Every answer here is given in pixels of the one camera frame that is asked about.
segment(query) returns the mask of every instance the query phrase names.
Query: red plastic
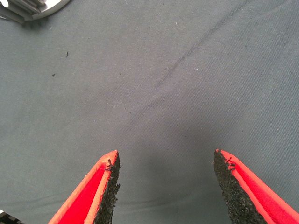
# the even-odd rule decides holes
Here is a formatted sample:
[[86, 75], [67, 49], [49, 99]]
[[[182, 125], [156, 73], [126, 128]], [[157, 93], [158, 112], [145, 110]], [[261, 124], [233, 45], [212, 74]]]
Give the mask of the red plastic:
[[116, 150], [102, 156], [49, 224], [92, 224], [110, 178], [110, 162], [113, 165], [117, 157]]
[[220, 150], [232, 175], [269, 224], [299, 224], [299, 214], [234, 155]]

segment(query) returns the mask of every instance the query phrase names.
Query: gray cloth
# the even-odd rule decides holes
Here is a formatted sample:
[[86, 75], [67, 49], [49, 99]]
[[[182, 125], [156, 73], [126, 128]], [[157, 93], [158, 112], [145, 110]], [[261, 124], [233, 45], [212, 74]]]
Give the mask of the gray cloth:
[[1, 20], [0, 209], [47, 223], [117, 149], [114, 224], [228, 224], [219, 147], [298, 211], [298, 11], [73, 0], [31, 25]]

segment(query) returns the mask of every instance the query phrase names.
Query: gray fabric surface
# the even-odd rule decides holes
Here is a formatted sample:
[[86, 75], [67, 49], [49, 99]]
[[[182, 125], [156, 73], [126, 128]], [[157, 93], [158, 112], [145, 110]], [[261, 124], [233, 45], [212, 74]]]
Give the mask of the gray fabric surface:
[[31, 26], [1, 20], [0, 208], [47, 223], [117, 149], [114, 224], [228, 224], [220, 147], [298, 211], [298, 11], [73, 0]]

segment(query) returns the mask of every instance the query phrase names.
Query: metal object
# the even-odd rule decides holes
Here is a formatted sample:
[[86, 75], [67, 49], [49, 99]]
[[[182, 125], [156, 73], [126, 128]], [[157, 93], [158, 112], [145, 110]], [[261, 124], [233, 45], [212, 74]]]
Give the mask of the metal object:
[[0, 0], [0, 17], [18, 23], [48, 16], [70, 0]]

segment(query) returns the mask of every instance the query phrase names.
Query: black rubber edge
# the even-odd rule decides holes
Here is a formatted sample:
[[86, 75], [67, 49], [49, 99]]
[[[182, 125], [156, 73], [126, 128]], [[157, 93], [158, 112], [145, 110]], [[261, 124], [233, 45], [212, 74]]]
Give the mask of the black rubber edge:
[[238, 180], [231, 174], [228, 163], [220, 150], [214, 153], [214, 171], [222, 190], [228, 214], [233, 224], [266, 224], [258, 213], [248, 194], [241, 188]]
[[117, 201], [116, 193], [120, 188], [120, 184], [117, 183], [117, 179], [120, 171], [120, 158], [117, 153], [117, 157], [113, 166], [111, 166], [111, 175], [107, 183], [107, 187], [103, 194], [103, 199], [99, 205], [99, 210], [94, 219], [94, 224], [111, 224], [113, 208]]

